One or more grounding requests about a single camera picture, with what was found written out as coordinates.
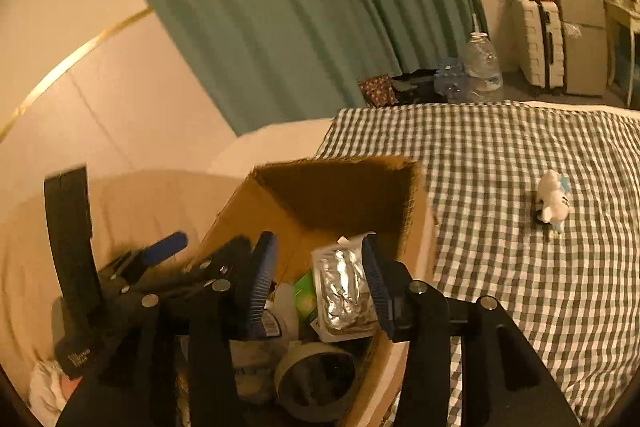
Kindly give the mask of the silver foil pill blister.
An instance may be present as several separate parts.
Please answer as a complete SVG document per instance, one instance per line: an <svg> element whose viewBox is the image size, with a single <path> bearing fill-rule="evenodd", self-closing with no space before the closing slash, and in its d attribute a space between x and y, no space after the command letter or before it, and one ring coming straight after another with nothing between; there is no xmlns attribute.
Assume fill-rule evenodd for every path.
<svg viewBox="0 0 640 427"><path fill-rule="evenodd" d="M318 315L314 329L324 343L368 338L378 329L362 263L365 237L341 237L311 253Z"/></svg>

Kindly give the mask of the white tape roll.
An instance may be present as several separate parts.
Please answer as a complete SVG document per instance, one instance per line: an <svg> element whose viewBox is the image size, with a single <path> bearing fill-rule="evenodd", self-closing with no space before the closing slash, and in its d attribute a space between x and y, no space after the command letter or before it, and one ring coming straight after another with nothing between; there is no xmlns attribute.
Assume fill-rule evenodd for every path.
<svg viewBox="0 0 640 427"><path fill-rule="evenodd" d="M329 343L304 343L288 350L274 371L278 402L308 423L338 421L357 393L358 364Z"/></svg>

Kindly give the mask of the blue white packet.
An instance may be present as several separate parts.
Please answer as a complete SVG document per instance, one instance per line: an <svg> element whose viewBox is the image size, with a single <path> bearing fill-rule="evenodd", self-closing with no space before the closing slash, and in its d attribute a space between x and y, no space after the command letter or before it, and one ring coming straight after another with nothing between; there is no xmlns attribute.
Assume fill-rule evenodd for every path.
<svg viewBox="0 0 640 427"><path fill-rule="evenodd" d="M282 326L273 313L273 303L267 301L259 319L250 326L250 338L257 340L276 339L282 337Z"/></svg>

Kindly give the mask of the green white medicine box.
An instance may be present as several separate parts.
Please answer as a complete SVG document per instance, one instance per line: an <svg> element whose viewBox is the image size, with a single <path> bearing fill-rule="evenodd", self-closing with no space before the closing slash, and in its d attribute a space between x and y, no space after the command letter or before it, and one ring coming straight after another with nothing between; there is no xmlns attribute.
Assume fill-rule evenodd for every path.
<svg viewBox="0 0 640 427"><path fill-rule="evenodd" d="M317 295L314 289L314 272L307 271L294 284L294 305L298 325L306 329L318 317Z"/></svg>

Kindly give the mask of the brown cardboard box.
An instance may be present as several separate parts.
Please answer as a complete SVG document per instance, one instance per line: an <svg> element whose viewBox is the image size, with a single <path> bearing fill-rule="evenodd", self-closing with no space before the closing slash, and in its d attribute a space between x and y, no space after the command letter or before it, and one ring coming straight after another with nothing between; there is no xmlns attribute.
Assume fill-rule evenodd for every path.
<svg viewBox="0 0 640 427"><path fill-rule="evenodd" d="M234 236L278 239L277 283L294 283L311 268L311 253L340 236L375 232L385 259L402 262L431 283L436 225L422 165L400 157L317 159L255 168L236 188L186 265L196 267ZM379 426L401 388L408 345L376 333L358 377L358 392L339 426ZM232 426L222 384L190 389L192 426ZM240 405L232 399L231 407Z"/></svg>

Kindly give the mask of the grey white checkered cloth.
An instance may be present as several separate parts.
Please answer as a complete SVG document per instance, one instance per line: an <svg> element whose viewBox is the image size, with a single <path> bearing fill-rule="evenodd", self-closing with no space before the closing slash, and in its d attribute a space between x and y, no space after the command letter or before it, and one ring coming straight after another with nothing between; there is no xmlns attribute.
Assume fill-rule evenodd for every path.
<svg viewBox="0 0 640 427"><path fill-rule="evenodd" d="M578 421L598 425L639 366L639 121L524 103L344 109L321 158L405 156L425 173L445 295L495 296ZM570 184L564 232L536 218L542 175Z"/></svg>

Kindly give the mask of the white small figurine toy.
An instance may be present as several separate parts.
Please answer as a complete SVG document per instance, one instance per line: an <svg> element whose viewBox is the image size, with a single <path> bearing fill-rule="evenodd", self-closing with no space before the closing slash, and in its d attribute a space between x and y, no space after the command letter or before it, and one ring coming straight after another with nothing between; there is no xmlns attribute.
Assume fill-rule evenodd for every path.
<svg viewBox="0 0 640 427"><path fill-rule="evenodd" d="M555 234L564 232L570 213L570 184L565 176L555 170L547 170L540 178L536 192L536 218L550 225Z"/></svg>

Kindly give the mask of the clear water jug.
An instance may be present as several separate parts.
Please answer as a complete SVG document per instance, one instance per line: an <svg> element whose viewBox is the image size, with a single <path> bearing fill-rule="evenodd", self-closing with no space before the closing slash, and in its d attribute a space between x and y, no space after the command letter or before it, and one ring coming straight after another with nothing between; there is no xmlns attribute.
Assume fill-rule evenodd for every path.
<svg viewBox="0 0 640 427"><path fill-rule="evenodd" d="M469 94L473 102L503 101L503 78L498 54L486 32L471 32L462 52L462 65L469 78Z"/></svg>

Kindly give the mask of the white suitcase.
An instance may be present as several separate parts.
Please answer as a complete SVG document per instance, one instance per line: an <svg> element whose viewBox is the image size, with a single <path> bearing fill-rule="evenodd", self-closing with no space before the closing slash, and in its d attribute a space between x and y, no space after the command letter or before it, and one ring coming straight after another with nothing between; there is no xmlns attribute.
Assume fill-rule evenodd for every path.
<svg viewBox="0 0 640 427"><path fill-rule="evenodd" d="M518 64L540 89L564 87L564 41L558 6L552 0L511 0Z"/></svg>

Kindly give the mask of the white dressing table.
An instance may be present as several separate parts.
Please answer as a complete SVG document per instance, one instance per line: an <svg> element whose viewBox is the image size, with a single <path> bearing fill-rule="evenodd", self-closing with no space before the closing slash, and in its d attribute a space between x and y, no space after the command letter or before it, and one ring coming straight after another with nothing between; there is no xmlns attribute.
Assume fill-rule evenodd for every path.
<svg viewBox="0 0 640 427"><path fill-rule="evenodd" d="M604 0L608 22L608 83L627 108L637 105L639 89L639 9L623 0Z"/></svg>

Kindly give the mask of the grey mini fridge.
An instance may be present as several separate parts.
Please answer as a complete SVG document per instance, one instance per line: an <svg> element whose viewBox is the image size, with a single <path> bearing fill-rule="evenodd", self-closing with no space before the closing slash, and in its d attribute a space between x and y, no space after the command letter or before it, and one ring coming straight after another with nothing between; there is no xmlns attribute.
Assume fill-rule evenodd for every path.
<svg viewBox="0 0 640 427"><path fill-rule="evenodd" d="M556 0L564 39L568 94L602 96L608 87L608 34L603 0Z"/></svg>

